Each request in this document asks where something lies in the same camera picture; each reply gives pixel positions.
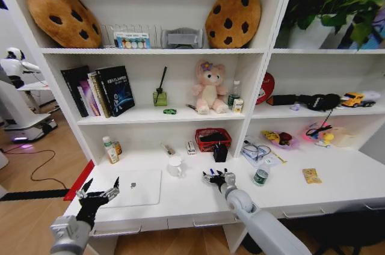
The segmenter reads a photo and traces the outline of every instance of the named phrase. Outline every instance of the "plastic basket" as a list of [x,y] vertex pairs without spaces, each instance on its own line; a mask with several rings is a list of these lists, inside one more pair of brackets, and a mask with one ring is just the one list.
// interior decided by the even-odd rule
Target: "plastic basket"
[[[219,132],[222,134],[226,140],[224,141],[213,141],[213,142],[202,142],[200,141],[200,137],[205,137],[208,135],[211,135],[213,133]],[[199,150],[201,152],[213,152],[214,151],[214,145],[221,142],[221,144],[224,144],[227,148],[231,146],[231,137],[229,133],[225,129],[220,129],[216,127],[208,127],[206,129],[197,129],[195,132],[195,140],[199,146]]]

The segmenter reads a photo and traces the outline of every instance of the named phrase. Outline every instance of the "mug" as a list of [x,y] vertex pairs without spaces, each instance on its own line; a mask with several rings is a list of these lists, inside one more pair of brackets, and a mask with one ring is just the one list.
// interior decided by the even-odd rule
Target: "mug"
[[171,176],[182,177],[182,159],[178,157],[171,157],[167,165],[167,171]]

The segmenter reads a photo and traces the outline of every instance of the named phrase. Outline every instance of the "toy truck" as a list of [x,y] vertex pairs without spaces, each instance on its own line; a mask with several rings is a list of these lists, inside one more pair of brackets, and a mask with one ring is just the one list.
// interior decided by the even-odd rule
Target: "toy truck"
[[363,93],[346,93],[341,103],[342,106],[356,108],[358,106],[369,107],[376,103],[376,100],[381,96],[376,91],[365,91]]

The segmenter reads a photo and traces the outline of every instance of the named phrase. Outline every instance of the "potted plant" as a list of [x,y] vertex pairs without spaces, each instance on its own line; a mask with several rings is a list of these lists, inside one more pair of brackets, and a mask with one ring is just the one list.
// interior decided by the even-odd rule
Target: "potted plant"
[[330,31],[345,32],[360,47],[372,32],[372,22],[384,0],[290,0],[283,19],[289,28],[289,48],[318,49]]

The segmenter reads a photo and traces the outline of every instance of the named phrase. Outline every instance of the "book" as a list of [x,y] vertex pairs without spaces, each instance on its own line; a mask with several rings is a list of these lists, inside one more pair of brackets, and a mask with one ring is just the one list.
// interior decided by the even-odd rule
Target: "book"
[[94,83],[93,83],[92,79],[88,79],[87,82],[90,85],[90,89],[91,89],[92,95],[94,96],[94,99],[95,99],[96,106],[97,106],[97,109],[99,111],[99,114],[100,114],[100,116],[104,117],[105,115],[104,115],[104,112],[103,112],[103,108],[102,108],[102,105],[100,104],[100,100],[97,98],[97,93],[96,93],[96,90],[95,90]]
[[104,67],[95,71],[112,116],[117,117],[135,106],[125,66]]
[[104,113],[104,116],[106,118],[109,118],[111,116],[111,111],[107,107],[106,99],[104,98],[104,92],[102,90],[102,86],[100,85],[96,72],[92,72],[88,74],[88,77],[91,79],[95,92],[96,92],[96,99],[99,101],[100,105],[102,106],[102,112]]
[[80,97],[82,98],[82,101],[84,103],[84,106],[85,106],[85,109],[87,110],[88,115],[94,117],[95,115],[92,113],[90,106],[86,103],[85,95],[84,95],[84,91],[83,91],[82,87],[78,87],[78,90],[79,90]]
[[88,112],[85,108],[84,102],[79,93],[78,87],[80,86],[79,81],[87,79],[87,73],[89,72],[88,66],[73,67],[71,69],[61,70],[61,74],[67,87],[75,101],[76,107],[82,117],[88,116]]
[[92,113],[95,116],[99,116],[100,115],[99,109],[97,108],[94,95],[92,94],[91,87],[88,84],[88,80],[80,81],[79,83],[80,83],[80,86],[82,87],[83,92],[84,92],[86,107],[89,106]]

